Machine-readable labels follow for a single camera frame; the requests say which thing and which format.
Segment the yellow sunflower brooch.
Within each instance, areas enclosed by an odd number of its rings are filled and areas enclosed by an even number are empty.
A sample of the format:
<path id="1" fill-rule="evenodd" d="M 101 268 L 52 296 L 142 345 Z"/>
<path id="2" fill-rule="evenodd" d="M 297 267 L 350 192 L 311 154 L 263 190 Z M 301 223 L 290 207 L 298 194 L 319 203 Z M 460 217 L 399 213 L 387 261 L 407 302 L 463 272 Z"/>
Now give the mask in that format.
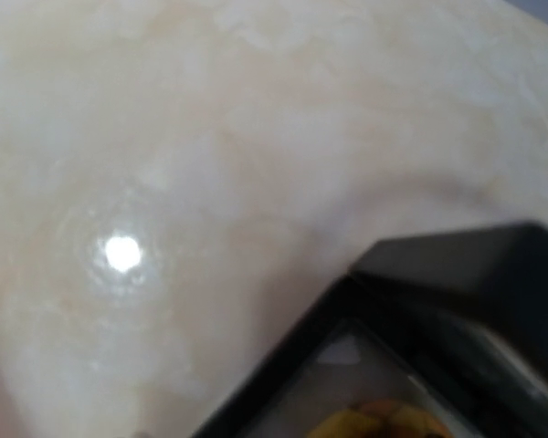
<path id="1" fill-rule="evenodd" d="M 399 400 L 381 399 L 335 412 L 307 437 L 446 437 L 449 428 L 429 411 Z"/>

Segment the black case with yellow brooch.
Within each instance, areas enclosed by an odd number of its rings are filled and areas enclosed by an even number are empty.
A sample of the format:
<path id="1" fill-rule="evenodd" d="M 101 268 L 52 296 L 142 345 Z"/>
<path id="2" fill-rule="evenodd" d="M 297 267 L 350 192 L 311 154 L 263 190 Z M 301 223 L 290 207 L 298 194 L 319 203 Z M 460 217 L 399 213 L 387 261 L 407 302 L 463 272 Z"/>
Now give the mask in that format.
<path id="1" fill-rule="evenodd" d="M 377 242 L 197 430 L 246 432 L 323 344 L 357 327 L 484 437 L 548 437 L 548 227 Z"/>

